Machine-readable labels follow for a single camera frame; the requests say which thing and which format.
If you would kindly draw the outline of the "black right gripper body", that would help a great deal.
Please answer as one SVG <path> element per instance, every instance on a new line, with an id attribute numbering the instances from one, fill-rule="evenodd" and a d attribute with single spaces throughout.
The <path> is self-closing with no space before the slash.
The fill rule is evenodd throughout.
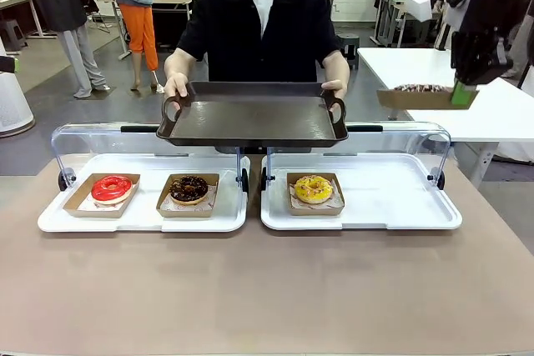
<path id="1" fill-rule="evenodd" d="M 525 15 L 525 0 L 464 0 L 452 8 L 452 27 L 464 33 L 507 36 Z"/>

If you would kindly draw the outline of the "person's left hand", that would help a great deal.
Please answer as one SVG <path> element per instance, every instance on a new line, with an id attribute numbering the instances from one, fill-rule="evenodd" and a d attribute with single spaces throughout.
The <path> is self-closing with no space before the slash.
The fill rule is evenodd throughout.
<path id="1" fill-rule="evenodd" d="M 336 79 L 321 84 L 323 90 L 331 91 L 338 99 L 343 100 L 347 94 L 347 83 Z"/>

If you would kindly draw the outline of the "person's right hand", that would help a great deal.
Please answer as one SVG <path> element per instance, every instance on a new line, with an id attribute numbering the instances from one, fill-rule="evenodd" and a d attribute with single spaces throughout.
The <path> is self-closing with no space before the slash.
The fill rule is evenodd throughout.
<path id="1" fill-rule="evenodd" d="M 189 80 L 183 73 L 171 73 L 164 86 L 164 94 L 166 98 L 174 98 L 176 96 L 185 98 L 188 95 L 187 84 Z"/>

